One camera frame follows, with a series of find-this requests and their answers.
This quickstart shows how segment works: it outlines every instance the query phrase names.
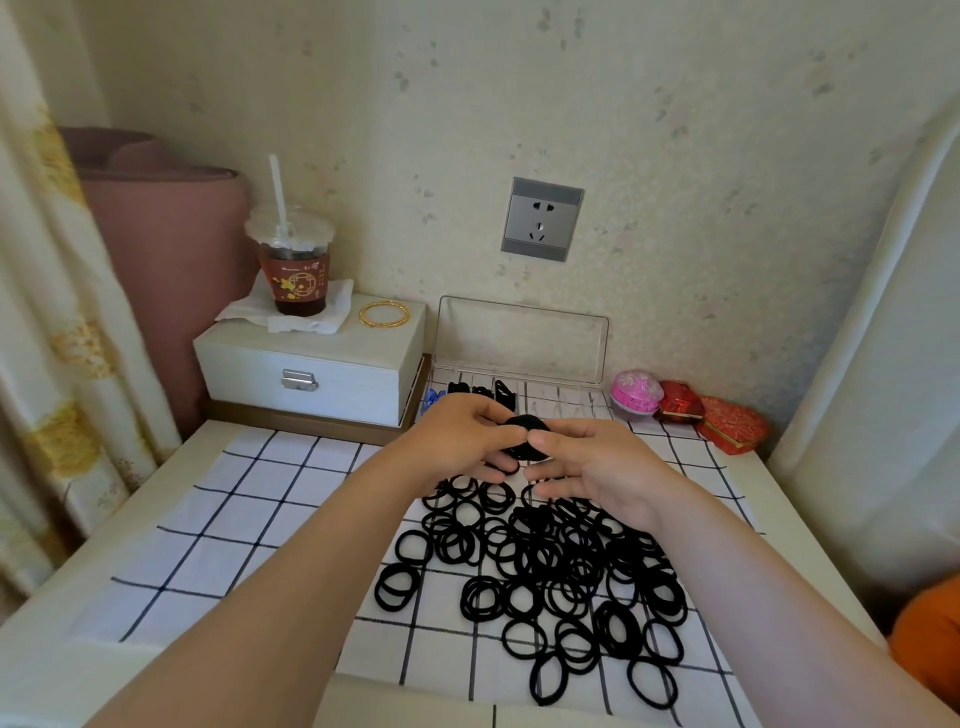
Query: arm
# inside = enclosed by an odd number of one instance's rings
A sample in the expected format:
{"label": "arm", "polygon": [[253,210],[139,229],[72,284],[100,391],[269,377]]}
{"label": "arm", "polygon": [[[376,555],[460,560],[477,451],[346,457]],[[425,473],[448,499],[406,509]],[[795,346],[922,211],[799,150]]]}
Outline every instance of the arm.
{"label": "arm", "polygon": [[403,514],[457,473],[502,482],[481,460],[516,468],[499,451],[523,442],[526,430],[493,426],[512,415],[479,395],[442,398],[87,725],[312,725]]}
{"label": "arm", "polygon": [[542,497],[589,497],[660,542],[764,725],[958,728],[910,678],[715,497],[622,425],[555,420],[526,469]]}

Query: pink round box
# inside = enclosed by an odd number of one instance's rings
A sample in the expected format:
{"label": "pink round box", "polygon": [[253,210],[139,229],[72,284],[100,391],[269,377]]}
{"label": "pink round box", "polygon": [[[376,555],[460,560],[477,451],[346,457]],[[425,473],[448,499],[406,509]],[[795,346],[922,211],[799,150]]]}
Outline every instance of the pink round box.
{"label": "pink round box", "polygon": [[652,415],[663,399],[657,378],[640,369],[628,369],[613,378],[613,401],[632,415]]}

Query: jewelry box drawer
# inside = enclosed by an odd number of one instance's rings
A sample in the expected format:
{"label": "jewelry box drawer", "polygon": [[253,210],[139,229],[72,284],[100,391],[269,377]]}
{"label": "jewelry box drawer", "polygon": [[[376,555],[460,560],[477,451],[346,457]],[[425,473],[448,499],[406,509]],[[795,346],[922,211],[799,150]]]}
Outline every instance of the jewelry box drawer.
{"label": "jewelry box drawer", "polygon": [[348,319],[329,335],[268,333],[238,320],[214,324],[194,342],[210,397],[399,425],[423,353],[425,306],[407,304],[411,320],[401,327],[364,327],[356,310],[376,300],[355,295]]}

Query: electrical outlet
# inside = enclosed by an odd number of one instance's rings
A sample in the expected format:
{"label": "electrical outlet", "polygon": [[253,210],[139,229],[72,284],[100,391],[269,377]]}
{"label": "electrical outlet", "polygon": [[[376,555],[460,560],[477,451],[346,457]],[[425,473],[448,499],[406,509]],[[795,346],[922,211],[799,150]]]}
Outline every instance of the electrical outlet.
{"label": "electrical outlet", "polygon": [[563,262],[583,199],[579,187],[514,177],[500,250]]}

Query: orange object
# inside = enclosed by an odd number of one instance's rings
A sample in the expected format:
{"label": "orange object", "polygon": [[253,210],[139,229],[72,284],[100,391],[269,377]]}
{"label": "orange object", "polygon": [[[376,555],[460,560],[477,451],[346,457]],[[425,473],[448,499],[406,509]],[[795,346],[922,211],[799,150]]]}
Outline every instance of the orange object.
{"label": "orange object", "polygon": [[690,425],[704,416],[700,396],[685,381],[662,381],[663,399],[654,414],[658,420],[678,425]]}
{"label": "orange object", "polygon": [[704,419],[697,432],[727,455],[750,452],[770,434],[770,426],[758,412],[742,404],[716,397],[701,397]]}
{"label": "orange object", "polygon": [[898,665],[960,713],[960,576],[915,596],[889,644]]}

